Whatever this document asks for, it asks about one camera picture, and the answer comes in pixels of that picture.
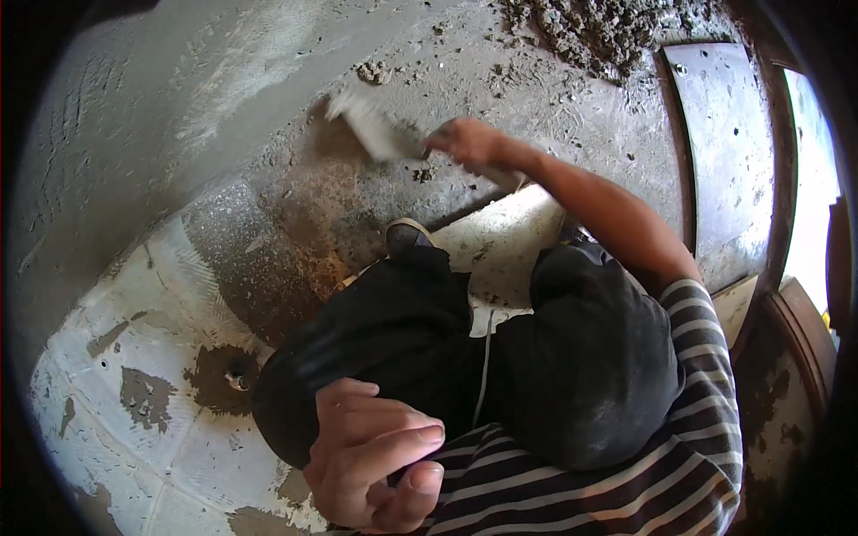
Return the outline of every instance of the person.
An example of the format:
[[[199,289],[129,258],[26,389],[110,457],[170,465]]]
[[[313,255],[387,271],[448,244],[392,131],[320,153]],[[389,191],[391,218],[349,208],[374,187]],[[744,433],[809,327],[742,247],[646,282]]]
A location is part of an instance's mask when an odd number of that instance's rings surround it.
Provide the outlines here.
[[[468,275],[416,222],[391,225],[390,258],[255,387],[260,431],[303,469],[318,511],[362,533],[725,532],[739,414],[686,247],[633,194],[476,119],[426,145],[469,171],[523,172],[596,242],[573,232],[542,251],[534,313],[476,339]]]

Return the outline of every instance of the right hand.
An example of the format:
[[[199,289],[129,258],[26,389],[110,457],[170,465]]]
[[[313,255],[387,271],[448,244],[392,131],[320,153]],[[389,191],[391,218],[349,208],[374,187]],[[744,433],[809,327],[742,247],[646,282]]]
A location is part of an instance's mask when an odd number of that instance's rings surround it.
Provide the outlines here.
[[[377,394],[378,385],[350,378],[319,390],[319,437],[304,478],[328,521],[362,533],[409,533],[438,503],[444,468],[421,460],[444,444],[444,423]],[[389,487],[388,475],[405,466],[399,485]]]
[[[504,167],[504,144],[509,138],[498,129],[473,117],[457,117],[441,125],[426,138],[430,149],[448,153],[457,164]]]

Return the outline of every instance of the plastering trowel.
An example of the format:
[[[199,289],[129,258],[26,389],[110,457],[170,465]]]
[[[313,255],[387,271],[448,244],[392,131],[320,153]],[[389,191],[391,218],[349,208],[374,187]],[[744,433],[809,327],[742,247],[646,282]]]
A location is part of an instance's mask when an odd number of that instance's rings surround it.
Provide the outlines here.
[[[424,134],[412,123],[394,119],[370,100],[349,91],[331,97],[325,118],[342,116],[366,152],[376,161],[399,159],[426,160],[430,149],[423,144]],[[444,126],[432,132],[444,136]],[[508,172],[493,166],[471,166],[471,171],[488,178],[503,190],[515,192],[527,182],[521,172]]]

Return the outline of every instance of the floor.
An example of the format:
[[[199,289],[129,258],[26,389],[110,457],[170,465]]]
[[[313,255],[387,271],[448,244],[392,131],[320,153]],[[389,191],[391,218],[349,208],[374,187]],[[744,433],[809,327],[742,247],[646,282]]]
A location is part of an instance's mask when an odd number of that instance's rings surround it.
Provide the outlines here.
[[[298,472],[259,436],[249,392],[223,375],[252,380],[348,276],[384,256],[387,222],[443,229],[463,268],[508,263],[501,243],[522,246],[514,273],[474,278],[474,329],[490,309],[508,309],[497,322],[528,308],[529,262],[562,211],[537,187],[503,198],[442,155],[372,163],[346,124],[324,120],[327,93],[350,87],[426,132],[480,117],[641,196],[693,244],[682,116],[661,57],[617,87],[513,40],[492,3],[466,2],[426,12],[366,60],[385,61],[391,80],[373,86],[354,69],[325,80],[245,169],[121,255],[48,340],[30,400],[54,461],[105,533],[322,529]],[[199,117],[187,134],[202,139],[215,123]],[[534,229],[538,240],[511,238]],[[765,242],[699,261],[715,292],[762,269]]]

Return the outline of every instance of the leg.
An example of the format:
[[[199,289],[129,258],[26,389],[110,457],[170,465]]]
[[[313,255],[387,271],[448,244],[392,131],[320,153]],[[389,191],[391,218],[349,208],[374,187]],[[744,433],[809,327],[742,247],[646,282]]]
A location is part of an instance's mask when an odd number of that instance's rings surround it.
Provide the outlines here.
[[[667,313],[597,244],[560,244],[534,267],[534,314],[498,326],[487,419],[568,470],[635,455],[684,385]]]
[[[482,360],[468,337],[468,275],[453,274],[447,253],[430,244],[389,249],[392,258],[331,298],[260,374],[254,419],[295,467],[318,435],[315,393],[342,377],[377,383],[379,396],[442,419],[448,437],[471,425],[462,409],[475,405]]]

